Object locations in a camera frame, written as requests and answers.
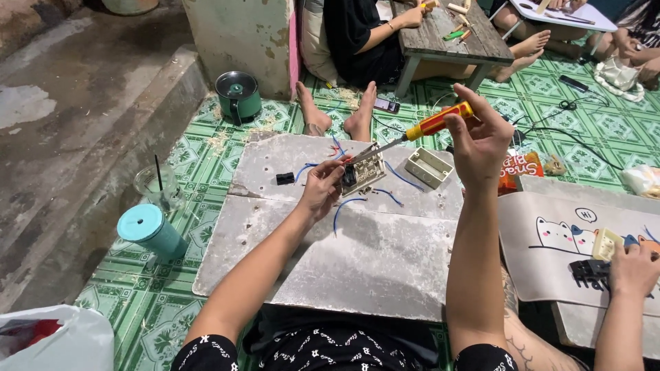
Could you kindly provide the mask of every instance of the white electrical box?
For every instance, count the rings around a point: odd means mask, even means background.
[[[594,259],[611,261],[614,255],[615,242],[620,242],[623,245],[624,239],[607,228],[599,230],[596,240],[593,242],[591,255]]]
[[[429,187],[436,189],[453,171],[453,166],[423,148],[408,157],[405,169]]]

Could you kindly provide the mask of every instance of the plastic bag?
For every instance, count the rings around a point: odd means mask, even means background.
[[[112,326],[98,312],[58,305],[0,314],[0,371],[113,371],[113,358]]]
[[[660,199],[660,169],[638,165],[623,170],[621,174],[636,195]]]

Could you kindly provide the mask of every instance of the green rice cooker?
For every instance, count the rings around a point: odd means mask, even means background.
[[[254,77],[244,72],[223,73],[215,81],[215,91],[220,96],[220,109],[231,117],[234,125],[252,122],[261,111],[259,85]]]

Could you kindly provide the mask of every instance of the orange snack bag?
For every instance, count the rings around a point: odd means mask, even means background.
[[[543,165],[541,165],[539,155],[536,152],[507,156],[504,159],[502,170],[500,171],[498,195],[515,192],[516,186],[514,177],[520,174],[543,177]]]

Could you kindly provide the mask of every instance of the speech bubble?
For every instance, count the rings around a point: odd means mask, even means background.
[[[576,215],[578,218],[584,220],[585,222],[590,222],[593,223],[596,220],[598,220],[598,217],[596,216],[596,213],[593,211],[585,208],[585,207],[578,207],[576,209]]]

